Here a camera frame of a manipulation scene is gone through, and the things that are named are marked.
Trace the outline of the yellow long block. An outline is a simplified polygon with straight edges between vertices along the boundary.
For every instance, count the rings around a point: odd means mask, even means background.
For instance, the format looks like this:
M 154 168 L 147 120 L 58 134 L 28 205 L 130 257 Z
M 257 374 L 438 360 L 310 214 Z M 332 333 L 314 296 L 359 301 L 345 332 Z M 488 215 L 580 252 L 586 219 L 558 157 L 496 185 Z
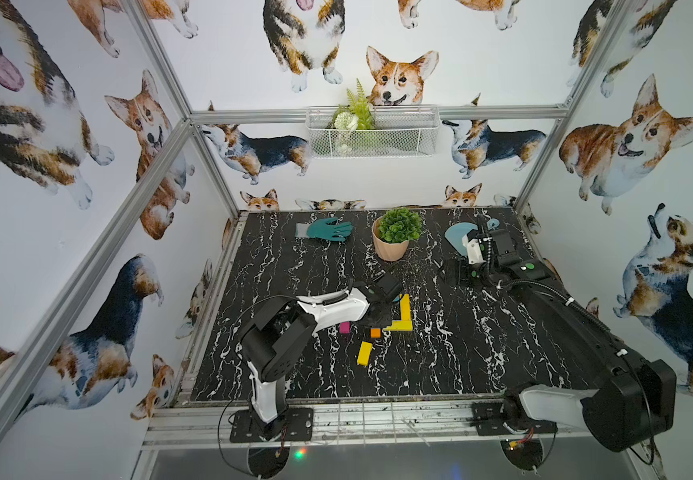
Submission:
M 414 330 L 414 324 L 412 320 L 408 321 L 393 321 L 392 324 L 385 328 L 386 332 L 412 332 Z
M 408 294 L 405 294 L 401 301 L 400 301 L 400 310 L 401 310 L 401 321 L 403 323 L 409 323 L 413 321 L 412 318 L 412 312 L 411 312 L 411 304 L 410 304 L 410 296 Z

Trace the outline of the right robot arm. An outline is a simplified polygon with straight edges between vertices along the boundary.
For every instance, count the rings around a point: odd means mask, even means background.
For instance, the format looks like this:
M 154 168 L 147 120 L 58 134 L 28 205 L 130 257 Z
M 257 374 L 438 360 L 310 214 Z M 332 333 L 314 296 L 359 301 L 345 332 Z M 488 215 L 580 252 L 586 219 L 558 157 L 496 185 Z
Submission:
M 445 237 L 460 255 L 442 266 L 446 278 L 509 294 L 534 310 L 590 376 L 582 389 L 536 380 L 507 388 L 496 416 L 508 428 L 531 430 L 539 422 L 566 425 L 589 432 L 612 452 L 653 441 L 672 429 L 677 376 L 666 362 L 646 360 L 626 346 L 572 298 L 546 262 L 520 256 L 507 230 L 457 223 Z

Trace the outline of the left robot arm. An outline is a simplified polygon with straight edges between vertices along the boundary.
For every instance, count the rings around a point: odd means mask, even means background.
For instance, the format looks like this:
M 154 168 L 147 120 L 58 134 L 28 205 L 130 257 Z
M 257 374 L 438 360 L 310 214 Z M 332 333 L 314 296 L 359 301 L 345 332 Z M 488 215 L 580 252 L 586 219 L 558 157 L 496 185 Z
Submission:
M 236 336 L 250 368 L 252 413 L 260 424 L 272 425 L 288 409 L 286 376 L 318 332 L 343 323 L 385 326 L 403 293 L 403 282 L 385 272 L 369 281 L 351 280 L 327 294 L 278 294 L 262 300 Z

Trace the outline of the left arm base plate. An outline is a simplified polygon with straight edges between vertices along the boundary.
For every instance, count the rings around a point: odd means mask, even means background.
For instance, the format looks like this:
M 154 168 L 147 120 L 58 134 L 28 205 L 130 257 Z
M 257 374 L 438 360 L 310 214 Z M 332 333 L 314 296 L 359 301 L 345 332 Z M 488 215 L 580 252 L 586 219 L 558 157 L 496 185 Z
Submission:
M 314 409 L 288 408 L 270 423 L 264 423 L 252 409 L 236 412 L 230 420 L 232 443 L 258 443 L 284 440 L 310 441 L 314 427 Z

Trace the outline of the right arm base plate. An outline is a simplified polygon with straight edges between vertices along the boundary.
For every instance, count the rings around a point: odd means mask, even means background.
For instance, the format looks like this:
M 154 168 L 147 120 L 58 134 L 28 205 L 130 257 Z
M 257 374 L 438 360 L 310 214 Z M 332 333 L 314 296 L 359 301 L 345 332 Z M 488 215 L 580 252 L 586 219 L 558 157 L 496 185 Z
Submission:
M 475 402 L 471 405 L 471 425 L 483 437 L 517 436 L 558 432 L 554 422 L 528 418 L 520 408 L 504 401 Z

